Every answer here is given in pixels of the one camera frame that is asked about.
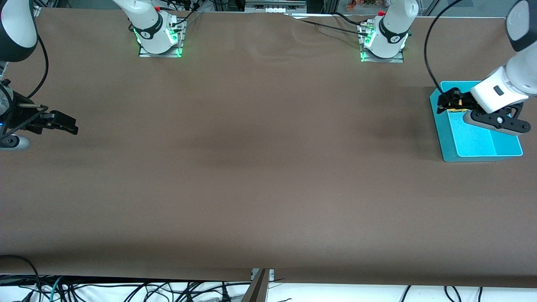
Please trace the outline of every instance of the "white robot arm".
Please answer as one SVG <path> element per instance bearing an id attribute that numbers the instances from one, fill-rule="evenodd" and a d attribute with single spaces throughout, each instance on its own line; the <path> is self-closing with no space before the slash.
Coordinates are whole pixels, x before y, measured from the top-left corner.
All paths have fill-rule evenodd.
<path id="1" fill-rule="evenodd" d="M 416 0 L 392 0 L 386 15 L 373 19 L 373 34 L 364 47 L 383 59 L 394 57 L 404 47 L 418 12 Z"/>
<path id="2" fill-rule="evenodd" d="M 177 44 L 177 17 L 157 11 L 150 0 L 112 0 L 129 18 L 140 45 L 149 53 L 161 54 Z"/>
<path id="3" fill-rule="evenodd" d="M 469 124 L 512 135 L 530 131 L 518 115 L 522 103 L 537 95 L 537 0 L 519 0 L 507 15 L 506 29 L 518 53 L 470 92 L 454 88 L 443 93 L 438 112 L 471 109 L 464 115 Z"/>
<path id="4" fill-rule="evenodd" d="M 0 61 L 19 62 L 37 45 L 32 0 L 0 0 Z"/>

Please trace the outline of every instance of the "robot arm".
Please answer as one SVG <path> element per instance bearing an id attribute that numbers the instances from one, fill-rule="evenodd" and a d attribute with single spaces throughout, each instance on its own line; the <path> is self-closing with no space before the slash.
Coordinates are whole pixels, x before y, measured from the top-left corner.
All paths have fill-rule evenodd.
<path id="1" fill-rule="evenodd" d="M 32 3 L 32 0 L 0 0 L 0 61 L 22 61 L 35 50 L 38 34 Z M 77 134 L 74 118 L 55 110 L 45 112 L 47 106 L 34 104 L 13 91 L 9 83 L 9 80 L 0 82 L 0 150 L 29 146 L 28 138 L 15 134 L 18 130 L 41 134 L 47 128 Z"/>
<path id="2" fill-rule="evenodd" d="M 161 54 L 178 43 L 177 17 L 157 11 L 150 0 L 112 0 L 133 24 L 140 45 L 149 53 Z"/>
<path id="3" fill-rule="evenodd" d="M 506 29 L 518 53 L 470 92 L 454 88 L 442 94 L 439 113 L 469 109 L 464 115 L 469 124 L 512 135 L 530 131 L 518 115 L 523 102 L 537 95 L 537 0 L 519 0 L 507 15 Z"/>
<path id="4" fill-rule="evenodd" d="M 0 61 L 19 62 L 37 45 L 32 0 L 0 0 Z"/>
<path id="5" fill-rule="evenodd" d="M 373 19 L 373 33 L 364 47 L 380 58 L 394 57 L 403 49 L 409 36 L 408 30 L 418 12 L 416 0 L 392 0 L 385 16 Z"/>

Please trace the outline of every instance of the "mounting plate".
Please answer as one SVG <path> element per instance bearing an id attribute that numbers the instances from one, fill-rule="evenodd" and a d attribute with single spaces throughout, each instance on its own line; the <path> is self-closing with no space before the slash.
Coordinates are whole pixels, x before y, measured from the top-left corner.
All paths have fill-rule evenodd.
<path id="1" fill-rule="evenodd" d="M 360 59 L 362 62 L 377 62 L 377 63 L 404 63 L 403 50 L 400 50 L 395 57 L 384 59 L 374 55 L 368 48 L 364 47 L 364 43 L 367 39 L 371 38 L 373 32 L 374 22 L 373 19 L 369 19 L 366 22 L 362 22 L 361 25 L 357 25 L 358 32 L 365 32 L 368 36 L 358 36 L 360 42 Z"/>
<path id="2" fill-rule="evenodd" d="M 173 45 L 170 49 L 168 49 L 168 51 L 163 52 L 161 54 L 152 54 L 152 53 L 148 53 L 140 45 L 138 56 L 139 57 L 182 57 L 183 46 L 185 45 L 186 22 L 182 22 L 181 24 L 179 24 L 176 29 L 179 30 L 177 32 L 178 42 L 175 45 Z"/>
<path id="3" fill-rule="evenodd" d="M 253 279 L 256 277 L 257 275 L 257 272 L 259 272 L 259 269 L 252 269 L 252 272 L 250 273 L 250 281 L 253 281 Z M 270 277 L 269 277 L 269 281 L 274 281 L 274 270 L 273 269 L 270 269 L 269 270 L 269 273 L 270 273 Z"/>

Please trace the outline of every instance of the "blue plastic bin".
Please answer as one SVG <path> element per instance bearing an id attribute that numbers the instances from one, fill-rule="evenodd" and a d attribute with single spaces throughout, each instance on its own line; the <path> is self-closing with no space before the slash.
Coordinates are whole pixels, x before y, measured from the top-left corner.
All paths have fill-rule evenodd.
<path id="1" fill-rule="evenodd" d="M 462 92 L 467 92 L 478 83 L 479 81 L 446 81 L 441 82 L 440 87 L 443 91 L 458 87 Z M 437 89 L 430 100 L 444 161 L 499 161 L 522 156 L 518 136 L 467 124 L 462 120 L 465 112 L 444 111 L 437 114 L 439 96 L 440 92 Z"/>

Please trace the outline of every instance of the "brown table surface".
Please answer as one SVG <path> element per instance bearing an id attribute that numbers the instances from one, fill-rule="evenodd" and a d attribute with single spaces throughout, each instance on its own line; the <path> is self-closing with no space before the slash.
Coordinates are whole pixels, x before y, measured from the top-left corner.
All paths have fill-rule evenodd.
<path id="1" fill-rule="evenodd" d="M 80 132 L 0 154 L 0 253 L 42 274 L 537 286 L 537 131 L 521 158 L 442 161 L 431 20 L 404 64 L 362 63 L 352 34 L 275 13 L 206 13 L 183 58 L 149 59 L 122 11 L 43 9 L 33 100 Z M 430 41 L 439 80 L 513 53 L 502 19 L 441 19 Z M 37 49 L 6 77 L 27 94 L 42 71 Z"/>

